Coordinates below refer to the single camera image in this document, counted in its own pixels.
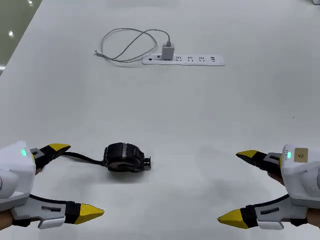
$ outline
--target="floor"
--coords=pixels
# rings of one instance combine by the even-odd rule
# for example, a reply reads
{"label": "floor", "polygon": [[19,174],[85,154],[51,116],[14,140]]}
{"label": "floor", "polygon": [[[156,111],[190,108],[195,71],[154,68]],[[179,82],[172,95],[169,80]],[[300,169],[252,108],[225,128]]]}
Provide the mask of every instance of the floor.
{"label": "floor", "polygon": [[0,75],[6,68],[41,2],[42,0],[1,0]]}

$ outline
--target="charger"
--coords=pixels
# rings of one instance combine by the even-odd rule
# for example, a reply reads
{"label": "charger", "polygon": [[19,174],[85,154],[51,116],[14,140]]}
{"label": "charger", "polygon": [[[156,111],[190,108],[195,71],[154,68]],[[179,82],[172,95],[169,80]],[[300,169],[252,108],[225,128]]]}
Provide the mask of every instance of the charger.
{"label": "charger", "polygon": [[167,41],[162,46],[161,59],[170,61],[174,58],[174,53],[175,53],[175,45],[170,41]]}
{"label": "charger", "polygon": [[[111,57],[111,56],[107,56],[104,54],[104,42],[105,40],[111,36],[112,34],[114,33],[117,33],[117,32],[121,32],[121,31],[134,31],[134,32],[138,32],[139,35],[137,37],[135,37],[127,46],[126,48],[120,53],[118,54],[117,56],[115,57]],[[95,55],[98,56],[98,57],[102,57],[102,58],[105,58],[106,60],[109,60],[109,61],[113,61],[113,62],[118,62],[118,63],[132,63],[132,62],[135,62],[135,61],[139,61],[139,60],[142,60],[142,58],[150,53],[152,53],[153,51],[155,51],[158,47],[158,43],[156,41],[156,39],[149,33],[151,31],[155,31],[155,32],[162,32],[164,34],[167,35],[168,37],[168,41],[166,43],[163,44],[162,46],[162,59],[163,60],[172,60],[173,57],[174,57],[174,52],[175,52],[175,46],[171,43],[171,38],[170,38],[170,35],[164,31],[164,30],[161,30],[161,29],[147,29],[145,31],[143,30],[139,30],[139,29],[136,29],[136,28],[129,28],[129,27],[122,27],[122,28],[115,28],[111,31],[109,31],[106,35],[104,35],[104,37],[102,38],[101,40],[101,43],[100,43],[100,52],[98,52],[97,50],[95,51]],[[151,38],[151,40],[153,41],[154,45],[151,49],[149,49],[148,51],[142,53],[142,54],[139,54],[138,56],[135,56],[135,57],[132,57],[132,58],[129,58],[129,59],[119,59],[120,56],[122,56],[126,51],[127,49],[137,40],[139,39],[142,35],[147,35]]]}

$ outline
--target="power strip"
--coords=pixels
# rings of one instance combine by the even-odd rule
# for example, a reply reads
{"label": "power strip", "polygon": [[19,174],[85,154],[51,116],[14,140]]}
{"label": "power strip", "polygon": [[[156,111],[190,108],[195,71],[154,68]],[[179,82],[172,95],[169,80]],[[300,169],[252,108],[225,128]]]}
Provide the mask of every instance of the power strip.
{"label": "power strip", "polygon": [[187,65],[187,66],[224,66],[220,55],[175,54],[172,60],[162,60],[161,54],[151,54],[142,58],[146,65]]}

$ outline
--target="table surface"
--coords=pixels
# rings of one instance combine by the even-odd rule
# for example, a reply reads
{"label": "table surface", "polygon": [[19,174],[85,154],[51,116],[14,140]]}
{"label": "table surface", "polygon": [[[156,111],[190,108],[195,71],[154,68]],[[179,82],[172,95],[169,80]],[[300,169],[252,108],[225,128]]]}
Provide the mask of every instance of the table surface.
{"label": "table surface", "polygon": [[[236,152],[320,149],[319,22],[311,0],[44,0],[0,78],[0,147],[66,143],[100,160],[107,145],[128,142],[152,156],[152,171],[119,176],[60,157],[33,193],[105,214],[47,230],[14,226],[2,238],[318,238],[309,225],[242,230],[217,217],[286,193]],[[102,36],[121,27],[166,30],[177,53],[221,54],[226,66],[119,67],[95,56]],[[105,50],[115,54],[132,36],[114,36]]]}

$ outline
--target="black cord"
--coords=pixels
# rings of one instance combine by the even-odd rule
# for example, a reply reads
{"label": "black cord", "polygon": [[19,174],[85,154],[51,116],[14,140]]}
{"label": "black cord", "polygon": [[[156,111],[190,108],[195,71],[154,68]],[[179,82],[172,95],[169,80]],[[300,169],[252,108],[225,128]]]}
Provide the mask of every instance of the black cord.
{"label": "black cord", "polygon": [[96,165],[100,165],[100,166],[103,166],[103,165],[104,165],[104,162],[103,162],[103,161],[93,160],[93,159],[90,158],[90,157],[81,155],[81,154],[76,153],[76,152],[66,151],[64,154],[62,154],[62,156],[72,157],[72,158],[76,158],[76,159],[81,159],[81,160],[84,160],[84,161],[89,162],[89,163],[91,163],[91,164],[96,164]]}

